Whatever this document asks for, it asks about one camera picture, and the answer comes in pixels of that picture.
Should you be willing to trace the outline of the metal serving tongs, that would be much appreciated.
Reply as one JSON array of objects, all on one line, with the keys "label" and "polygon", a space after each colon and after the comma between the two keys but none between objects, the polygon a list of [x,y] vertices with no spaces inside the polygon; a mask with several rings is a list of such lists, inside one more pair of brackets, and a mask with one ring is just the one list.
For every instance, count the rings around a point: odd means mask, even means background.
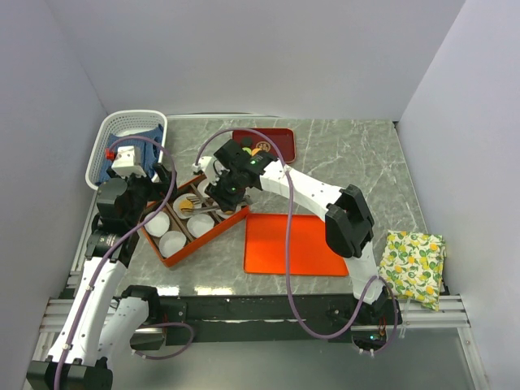
[{"label": "metal serving tongs", "polygon": [[185,199],[189,199],[195,205],[195,209],[193,210],[193,212],[191,214],[186,214],[186,215],[199,215],[199,214],[203,214],[203,213],[217,211],[219,209],[218,205],[208,206],[204,202],[204,198],[201,199],[196,196],[188,196]]}]

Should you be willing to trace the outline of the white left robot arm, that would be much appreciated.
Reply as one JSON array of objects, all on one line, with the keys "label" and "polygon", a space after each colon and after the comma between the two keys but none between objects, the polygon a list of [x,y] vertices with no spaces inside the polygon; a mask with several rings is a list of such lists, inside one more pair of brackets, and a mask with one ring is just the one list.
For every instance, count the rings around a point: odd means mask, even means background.
[{"label": "white left robot arm", "polygon": [[30,363],[27,381],[34,389],[109,389],[115,357],[128,349],[135,330],[156,324],[161,315],[156,288],[133,286],[109,309],[147,222],[151,201],[165,206],[176,193],[176,174],[154,164],[158,181],[136,173],[109,171],[97,189],[97,214],[87,240],[84,268],[67,319],[43,361]]}]

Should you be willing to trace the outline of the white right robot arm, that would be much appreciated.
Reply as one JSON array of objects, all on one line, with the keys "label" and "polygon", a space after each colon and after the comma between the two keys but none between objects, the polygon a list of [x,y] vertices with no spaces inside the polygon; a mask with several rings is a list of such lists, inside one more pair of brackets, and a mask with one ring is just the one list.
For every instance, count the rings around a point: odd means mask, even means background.
[{"label": "white right robot arm", "polygon": [[383,283],[369,281],[378,274],[372,245],[375,221],[360,188],[323,183],[268,152],[250,154],[234,140],[227,141],[212,157],[199,155],[193,170],[210,180],[206,194],[223,211],[235,210],[245,190],[256,188],[285,197],[318,216],[324,222],[327,246],[347,266],[353,295],[359,300],[357,317],[372,324],[383,316]]}]

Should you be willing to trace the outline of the white paper cup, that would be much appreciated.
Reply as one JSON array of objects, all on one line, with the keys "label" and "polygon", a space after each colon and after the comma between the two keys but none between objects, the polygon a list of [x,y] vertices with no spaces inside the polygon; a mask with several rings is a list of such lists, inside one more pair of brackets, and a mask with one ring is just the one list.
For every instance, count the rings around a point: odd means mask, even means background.
[{"label": "white paper cup", "polygon": [[164,258],[169,258],[184,248],[187,237],[183,232],[166,232],[159,240],[158,248]]},{"label": "white paper cup", "polygon": [[208,187],[208,185],[210,184],[210,181],[208,179],[204,179],[202,180],[198,185],[197,185],[197,191],[203,196],[203,197],[207,197],[207,194],[206,194],[206,188]]},{"label": "white paper cup", "polygon": [[195,210],[202,208],[199,197],[194,193],[179,195],[172,203],[172,209],[180,219],[188,219]]},{"label": "white paper cup", "polygon": [[200,238],[215,226],[215,221],[208,214],[197,214],[187,222],[187,229],[195,238]]},{"label": "white paper cup", "polygon": [[145,230],[154,237],[160,238],[170,229],[170,218],[167,213],[160,211],[146,225]]}]

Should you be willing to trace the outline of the blue checkered cloth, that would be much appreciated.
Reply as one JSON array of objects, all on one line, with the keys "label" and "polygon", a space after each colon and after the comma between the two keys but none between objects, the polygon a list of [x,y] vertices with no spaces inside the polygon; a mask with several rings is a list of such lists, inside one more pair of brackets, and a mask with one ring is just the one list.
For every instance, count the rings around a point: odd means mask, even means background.
[{"label": "blue checkered cloth", "polygon": [[[163,126],[159,124],[156,128],[139,132],[136,134],[139,137],[146,137],[155,142],[161,143],[163,140]],[[97,176],[96,185],[99,185],[103,182],[106,182],[110,179],[110,177],[106,173],[106,169],[109,167],[109,161],[106,159],[106,149],[114,144],[119,139],[119,136],[109,135],[108,141],[106,142],[105,149],[102,151],[102,165]],[[113,149],[116,151],[121,146],[136,146],[141,151],[141,166],[146,172],[146,175],[150,178],[154,177],[154,168],[153,165],[158,162],[159,155],[161,150],[158,149],[155,145],[150,144],[149,142],[143,140],[124,140],[118,143]]]}]

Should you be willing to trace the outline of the orange cookie box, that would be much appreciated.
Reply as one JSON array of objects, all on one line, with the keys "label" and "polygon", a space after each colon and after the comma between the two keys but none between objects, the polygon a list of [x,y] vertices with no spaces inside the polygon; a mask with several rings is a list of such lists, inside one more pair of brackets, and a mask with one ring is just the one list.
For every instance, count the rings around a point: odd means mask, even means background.
[{"label": "orange cookie box", "polygon": [[207,185],[203,175],[182,184],[173,200],[141,229],[165,267],[173,267],[248,215],[245,203],[232,214],[214,209],[216,203],[204,194]]}]

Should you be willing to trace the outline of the black sandwich cookie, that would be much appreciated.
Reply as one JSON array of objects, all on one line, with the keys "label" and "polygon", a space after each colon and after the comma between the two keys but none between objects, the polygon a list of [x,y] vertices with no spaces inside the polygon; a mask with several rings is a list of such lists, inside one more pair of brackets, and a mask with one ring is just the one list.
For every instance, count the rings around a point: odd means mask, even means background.
[{"label": "black sandwich cookie", "polygon": [[253,144],[253,140],[252,140],[251,137],[248,137],[248,136],[242,138],[241,141],[240,141],[240,145],[242,147],[251,148],[252,144]]}]

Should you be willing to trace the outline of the orange box lid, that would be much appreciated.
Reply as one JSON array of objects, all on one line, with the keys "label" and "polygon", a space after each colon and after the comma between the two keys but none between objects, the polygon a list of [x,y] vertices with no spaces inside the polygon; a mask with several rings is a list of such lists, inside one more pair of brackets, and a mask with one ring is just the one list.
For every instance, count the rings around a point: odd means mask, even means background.
[{"label": "orange box lid", "polygon": [[325,223],[315,215],[292,217],[286,240],[286,214],[249,214],[245,223],[244,271],[248,274],[283,275],[285,245],[289,244],[290,274],[345,277],[343,258],[326,243]]}]

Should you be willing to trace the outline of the white plastic basket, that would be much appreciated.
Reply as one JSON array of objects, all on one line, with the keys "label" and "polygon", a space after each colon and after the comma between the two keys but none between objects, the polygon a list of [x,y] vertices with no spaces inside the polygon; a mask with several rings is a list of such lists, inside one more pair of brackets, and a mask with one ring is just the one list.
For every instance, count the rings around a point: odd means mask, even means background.
[{"label": "white plastic basket", "polygon": [[105,149],[108,147],[109,136],[125,137],[154,130],[162,126],[162,146],[167,139],[167,117],[157,110],[121,110],[108,115],[98,130],[89,163],[85,172],[85,181],[94,191],[98,190],[98,179],[102,164],[106,161]]}]

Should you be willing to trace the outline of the dark red serving tray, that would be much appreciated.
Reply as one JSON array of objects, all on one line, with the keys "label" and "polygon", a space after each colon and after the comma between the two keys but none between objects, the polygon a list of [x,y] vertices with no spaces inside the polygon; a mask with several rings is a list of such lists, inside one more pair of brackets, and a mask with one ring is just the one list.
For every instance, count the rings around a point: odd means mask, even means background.
[{"label": "dark red serving tray", "polygon": [[266,141],[258,134],[246,132],[245,130],[234,130],[232,132],[232,139],[237,143],[241,144],[241,139],[244,137],[251,137],[253,144],[251,153],[254,149],[261,149],[267,153],[277,156],[274,146],[276,146],[282,154],[282,157],[286,163],[292,163],[296,158],[296,143],[294,138],[294,132],[290,128],[253,128],[265,137],[268,138]]}]

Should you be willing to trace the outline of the lemon print cloth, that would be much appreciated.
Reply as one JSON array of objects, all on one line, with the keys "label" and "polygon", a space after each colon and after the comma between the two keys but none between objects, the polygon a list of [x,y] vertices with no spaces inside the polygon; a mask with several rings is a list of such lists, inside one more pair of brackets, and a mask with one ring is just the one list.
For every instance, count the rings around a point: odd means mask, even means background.
[{"label": "lemon print cloth", "polygon": [[437,311],[445,257],[446,244],[441,235],[390,231],[379,274],[395,295]]}]

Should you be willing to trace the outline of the black aluminium base frame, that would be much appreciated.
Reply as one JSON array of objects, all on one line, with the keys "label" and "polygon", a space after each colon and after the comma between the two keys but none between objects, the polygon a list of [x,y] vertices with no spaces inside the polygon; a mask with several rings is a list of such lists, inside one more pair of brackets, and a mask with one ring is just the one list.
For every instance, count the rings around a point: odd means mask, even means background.
[{"label": "black aluminium base frame", "polygon": [[[330,334],[347,326],[336,343],[352,343],[365,350],[378,350],[392,336],[409,329],[444,330],[469,327],[469,319],[458,296],[442,296],[440,308],[400,299],[386,300],[380,309],[363,305],[355,312],[356,300],[349,294],[296,295],[301,319],[314,332]],[[131,285],[121,296],[112,297],[103,313],[106,324],[121,332],[132,315],[130,304],[143,302],[145,320],[138,324],[130,345],[139,351],[189,342],[253,342],[308,340],[291,311],[288,298],[267,296],[159,296],[156,288]]]}]

